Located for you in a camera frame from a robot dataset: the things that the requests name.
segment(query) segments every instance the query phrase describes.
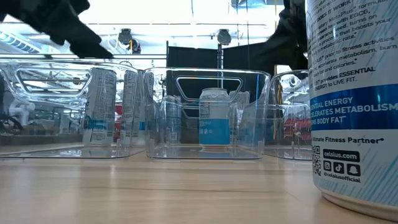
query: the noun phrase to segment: can lid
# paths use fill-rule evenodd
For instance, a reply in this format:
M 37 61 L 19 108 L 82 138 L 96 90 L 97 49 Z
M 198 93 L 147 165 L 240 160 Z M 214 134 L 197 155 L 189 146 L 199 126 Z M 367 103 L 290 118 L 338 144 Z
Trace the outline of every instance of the can lid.
M 224 89 L 224 88 L 205 88 L 202 91 L 207 91 L 207 90 L 223 90 L 223 91 L 226 91 L 226 89 Z

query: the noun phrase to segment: ceiling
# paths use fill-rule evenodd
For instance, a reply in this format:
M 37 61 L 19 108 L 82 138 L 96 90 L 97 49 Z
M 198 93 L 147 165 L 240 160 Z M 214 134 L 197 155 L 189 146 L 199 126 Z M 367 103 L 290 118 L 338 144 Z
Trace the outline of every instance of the ceiling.
M 233 38 L 230 46 L 263 42 L 272 35 L 283 6 L 260 0 L 268 5 L 233 7 L 231 1 L 235 0 L 89 0 L 91 7 L 79 17 L 102 37 L 101 45 L 114 54 L 126 53 L 116 46 L 123 28 L 132 30 L 142 54 L 165 54 L 166 41 L 172 46 L 216 49 L 214 37 L 219 29 L 229 30 Z M 48 36 L 10 16 L 0 24 L 0 31 L 42 54 L 70 54 L 68 45 L 57 46 Z M 4 41 L 0 41 L 0 49 L 3 53 L 25 53 Z

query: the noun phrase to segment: wooden table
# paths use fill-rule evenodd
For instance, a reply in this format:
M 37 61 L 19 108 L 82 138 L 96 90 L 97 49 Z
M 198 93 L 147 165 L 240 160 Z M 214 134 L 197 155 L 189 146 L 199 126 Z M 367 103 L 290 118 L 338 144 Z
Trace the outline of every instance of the wooden table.
M 390 223 L 340 208 L 310 162 L 0 161 L 0 223 Z

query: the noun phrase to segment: clear plastic bin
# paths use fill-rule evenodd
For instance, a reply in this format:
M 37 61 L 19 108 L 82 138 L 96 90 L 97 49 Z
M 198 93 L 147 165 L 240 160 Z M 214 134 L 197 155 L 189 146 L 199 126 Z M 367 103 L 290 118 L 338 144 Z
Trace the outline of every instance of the clear plastic bin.
M 137 70 L 54 60 L 0 60 L 0 70 L 0 157 L 112 158 L 144 150 L 117 144 L 116 85 Z
M 272 78 L 265 142 L 267 155 L 312 160 L 308 71 L 285 72 Z
M 262 157 L 270 75 L 152 68 L 145 71 L 143 80 L 149 157 Z

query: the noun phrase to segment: table surface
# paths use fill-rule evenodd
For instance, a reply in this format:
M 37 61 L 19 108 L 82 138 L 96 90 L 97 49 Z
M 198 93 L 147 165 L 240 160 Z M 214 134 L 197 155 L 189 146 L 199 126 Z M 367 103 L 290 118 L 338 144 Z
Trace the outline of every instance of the table surface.
M 390 223 L 325 200 L 310 162 L 0 161 L 0 223 Z

